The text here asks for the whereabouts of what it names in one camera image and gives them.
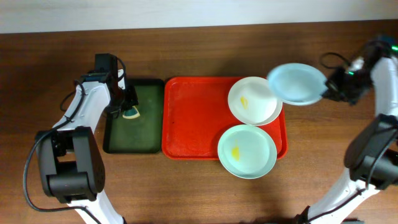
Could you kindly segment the dark green plastic tray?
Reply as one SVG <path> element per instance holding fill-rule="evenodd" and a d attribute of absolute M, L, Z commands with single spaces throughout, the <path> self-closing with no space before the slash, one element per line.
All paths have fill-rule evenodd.
<path fill-rule="evenodd" d="M 103 150 L 108 154 L 155 154 L 161 150 L 164 81 L 128 79 L 126 84 L 136 89 L 140 116 L 107 119 Z"/>

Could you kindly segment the light blue plate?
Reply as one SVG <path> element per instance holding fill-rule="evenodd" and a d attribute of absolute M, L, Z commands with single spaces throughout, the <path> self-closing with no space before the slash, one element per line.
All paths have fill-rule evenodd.
<path fill-rule="evenodd" d="M 279 65 L 268 73 L 267 79 L 271 91 L 289 105 L 312 105 L 327 90 L 324 74 L 302 63 Z"/>

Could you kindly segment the white plate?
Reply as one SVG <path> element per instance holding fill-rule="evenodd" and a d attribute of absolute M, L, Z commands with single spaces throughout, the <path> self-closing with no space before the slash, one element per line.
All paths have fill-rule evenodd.
<path fill-rule="evenodd" d="M 228 107 L 233 116 L 244 124 L 263 126 L 273 122 L 282 111 L 282 101 L 261 77 L 238 80 L 229 90 Z"/>

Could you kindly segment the green and yellow sponge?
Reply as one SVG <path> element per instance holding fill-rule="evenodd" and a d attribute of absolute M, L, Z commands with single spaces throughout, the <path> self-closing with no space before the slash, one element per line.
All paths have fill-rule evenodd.
<path fill-rule="evenodd" d="M 138 117 L 140 117 L 140 112 L 136 106 L 133 106 L 131 109 L 123 112 L 124 119 L 136 119 Z"/>

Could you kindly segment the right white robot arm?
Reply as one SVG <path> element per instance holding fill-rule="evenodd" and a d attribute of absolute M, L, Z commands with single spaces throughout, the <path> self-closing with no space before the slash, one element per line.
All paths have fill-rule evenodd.
<path fill-rule="evenodd" d="M 378 36 L 335 67 L 322 97 L 355 105 L 375 92 L 375 117 L 348 146 L 345 169 L 328 193 L 298 214 L 294 223 L 346 223 L 366 199 L 397 185 L 397 42 Z"/>

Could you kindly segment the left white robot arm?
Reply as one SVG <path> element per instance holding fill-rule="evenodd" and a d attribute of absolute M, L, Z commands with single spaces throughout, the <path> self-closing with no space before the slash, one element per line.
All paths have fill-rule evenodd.
<path fill-rule="evenodd" d="M 95 67 L 75 81 L 73 100 L 48 131 L 39 131 L 30 155 L 37 155 L 44 194 L 60 211 L 75 210 L 85 223 L 125 223 L 104 191 L 105 168 L 94 137 L 102 114 L 108 119 L 139 117 L 126 67 L 113 54 L 96 54 Z"/>

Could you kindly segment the mint green plate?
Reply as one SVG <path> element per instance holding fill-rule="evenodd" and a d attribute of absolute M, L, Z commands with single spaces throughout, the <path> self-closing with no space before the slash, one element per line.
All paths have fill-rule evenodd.
<path fill-rule="evenodd" d="M 273 139 L 261 128 L 247 124 L 226 130 L 217 150 L 222 166 L 242 179 L 257 179 L 268 174 L 277 160 Z"/>

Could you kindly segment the red plastic tray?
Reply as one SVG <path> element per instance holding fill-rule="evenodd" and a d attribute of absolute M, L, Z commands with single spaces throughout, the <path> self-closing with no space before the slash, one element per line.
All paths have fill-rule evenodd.
<path fill-rule="evenodd" d="M 240 125 L 228 94 L 242 77 L 174 77 L 165 85 L 162 152 L 171 159 L 217 160 L 222 134 Z"/>

